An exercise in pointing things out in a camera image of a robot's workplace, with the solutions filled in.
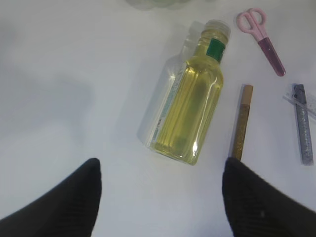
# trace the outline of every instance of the silver glitter tube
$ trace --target silver glitter tube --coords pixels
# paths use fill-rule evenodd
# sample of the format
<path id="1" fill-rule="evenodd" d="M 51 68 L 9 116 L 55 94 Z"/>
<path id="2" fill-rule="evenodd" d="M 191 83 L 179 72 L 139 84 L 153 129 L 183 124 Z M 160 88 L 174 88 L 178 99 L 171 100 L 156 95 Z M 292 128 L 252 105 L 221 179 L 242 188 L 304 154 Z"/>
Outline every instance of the silver glitter tube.
<path id="1" fill-rule="evenodd" d="M 306 96 L 302 84 L 294 86 L 294 98 L 303 106 L 306 105 Z M 297 124 L 300 136 L 302 163 L 304 165 L 313 165 L 313 150 L 310 123 L 308 120 L 307 109 L 296 104 Z"/>

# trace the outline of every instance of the scissor handle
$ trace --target scissor handle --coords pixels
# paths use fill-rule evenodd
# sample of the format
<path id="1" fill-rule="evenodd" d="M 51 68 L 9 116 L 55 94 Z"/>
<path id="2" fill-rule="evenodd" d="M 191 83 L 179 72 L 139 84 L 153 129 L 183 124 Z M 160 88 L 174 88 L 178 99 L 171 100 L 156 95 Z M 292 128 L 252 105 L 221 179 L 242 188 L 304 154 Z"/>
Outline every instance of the scissor handle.
<path id="1" fill-rule="evenodd" d="M 261 22 L 257 21 L 253 12 L 257 12 L 260 14 L 261 19 L 262 19 Z M 248 29 L 247 26 L 245 26 L 242 23 L 242 17 L 245 17 L 246 20 L 249 22 L 250 29 Z M 267 15 L 265 14 L 265 12 L 262 9 L 251 8 L 248 11 L 241 13 L 237 17 L 237 25 L 241 31 L 243 31 L 245 33 L 252 34 L 257 41 L 260 41 L 260 40 L 268 37 L 267 32 L 265 30 L 266 20 L 267 20 Z"/>

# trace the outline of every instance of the white surface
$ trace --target white surface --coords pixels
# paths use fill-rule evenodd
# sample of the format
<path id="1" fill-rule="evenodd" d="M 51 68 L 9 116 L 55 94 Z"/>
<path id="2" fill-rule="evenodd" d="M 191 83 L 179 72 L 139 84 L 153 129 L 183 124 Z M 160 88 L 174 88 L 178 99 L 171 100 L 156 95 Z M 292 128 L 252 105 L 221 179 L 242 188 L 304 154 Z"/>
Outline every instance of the white surface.
<path id="1" fill-rule="evenodd" d="M 287 74 L 276 76 L 234 18 L 261 7 Z M 232 236 L 221 178 L 240 87 L 254 86 L 243 162 L 316 210 L 316 168 L 300 164 L 290 83 L 316 94 L 315 0 L 191 0 L 139 10 L 124 0 L 0 3 L 0 217 L 90 157 L 102 164 L 93 236 Z M 169 58 L 194 21 L 232 29 L 225 86 L 196 166 L 147 150 L 137 131 Z M 316 122 L 311 120 L 316 149 Z"/>

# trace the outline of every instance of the bottle cap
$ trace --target bottle cap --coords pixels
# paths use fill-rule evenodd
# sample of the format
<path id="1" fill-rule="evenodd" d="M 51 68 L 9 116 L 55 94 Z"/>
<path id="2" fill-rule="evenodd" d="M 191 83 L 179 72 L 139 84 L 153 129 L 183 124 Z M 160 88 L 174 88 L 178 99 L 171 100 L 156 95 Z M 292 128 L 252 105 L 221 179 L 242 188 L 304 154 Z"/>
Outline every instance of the bottle cap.
<path id="1" fill-rule="evenodd" d="M 222 32 L 227 37 L 228 40 L 229 40 L 229 37 L 231 35 L 231 29 L 223 21 L 219 21 L 219 20 L 210 20 L 210 21 L 208 21 L 205 24 L 204 30 L 208 30 L 208 29 L 219 30 L 220 32 Z"/>

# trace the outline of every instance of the scissor blade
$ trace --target scissor blade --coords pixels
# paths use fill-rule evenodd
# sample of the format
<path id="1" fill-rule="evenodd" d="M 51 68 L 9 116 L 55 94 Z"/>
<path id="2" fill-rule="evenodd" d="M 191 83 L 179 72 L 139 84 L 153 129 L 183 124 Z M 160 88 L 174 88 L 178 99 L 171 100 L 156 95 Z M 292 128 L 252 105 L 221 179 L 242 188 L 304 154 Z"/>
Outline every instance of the scissor blade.
<path id="1" fill-rule="evenodd" d="M 265 54 L 266 58 L 270 62 L 271 66 L 273 67 L 276 74 L 280 77 L 285 75 L 285 68 L 279 59 L 275 48 L 273 47 L 269 37 L 266 37 L 258 42 L 259 46 L 261 47 L 263 53 Z"/>

